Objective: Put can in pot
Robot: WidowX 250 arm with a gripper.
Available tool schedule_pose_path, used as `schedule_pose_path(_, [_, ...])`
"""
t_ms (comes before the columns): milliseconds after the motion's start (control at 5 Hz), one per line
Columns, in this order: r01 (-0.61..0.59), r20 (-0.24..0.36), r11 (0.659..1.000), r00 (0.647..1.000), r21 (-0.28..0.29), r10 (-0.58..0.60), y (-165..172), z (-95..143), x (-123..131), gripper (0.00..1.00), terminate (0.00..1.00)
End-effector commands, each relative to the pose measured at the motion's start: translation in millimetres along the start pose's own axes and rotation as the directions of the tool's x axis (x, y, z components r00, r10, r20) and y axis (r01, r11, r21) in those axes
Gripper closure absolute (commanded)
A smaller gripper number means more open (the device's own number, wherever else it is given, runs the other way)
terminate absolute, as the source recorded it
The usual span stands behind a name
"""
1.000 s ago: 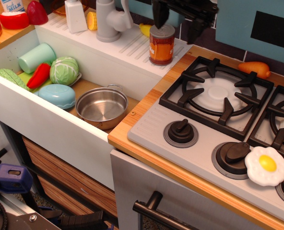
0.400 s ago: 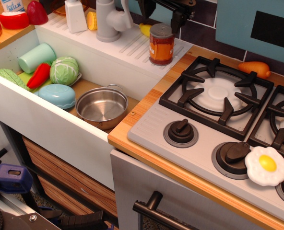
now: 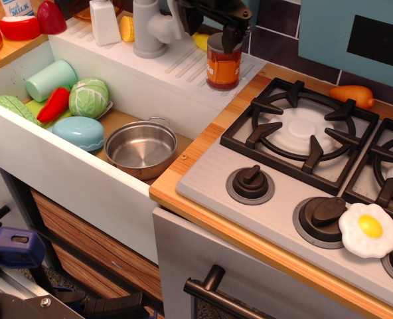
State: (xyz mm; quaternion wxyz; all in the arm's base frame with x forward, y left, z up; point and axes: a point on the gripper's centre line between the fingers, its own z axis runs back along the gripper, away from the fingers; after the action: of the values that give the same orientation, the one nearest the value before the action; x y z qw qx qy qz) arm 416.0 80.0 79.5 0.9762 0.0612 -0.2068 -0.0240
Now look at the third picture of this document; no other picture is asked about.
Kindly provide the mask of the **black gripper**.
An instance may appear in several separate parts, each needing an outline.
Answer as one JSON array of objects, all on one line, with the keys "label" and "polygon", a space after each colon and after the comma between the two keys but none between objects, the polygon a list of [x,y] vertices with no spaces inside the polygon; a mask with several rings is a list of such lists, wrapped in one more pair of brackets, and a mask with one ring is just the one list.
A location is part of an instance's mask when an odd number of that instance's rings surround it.
[{"label": "black gripper", "polygon": [[190,36],[198,31],[205,17],[225,24],[222,46],[226,54],[232,54],[250,33],[252,10],[242,1],[178,1],[178,10],[184,30]]}]

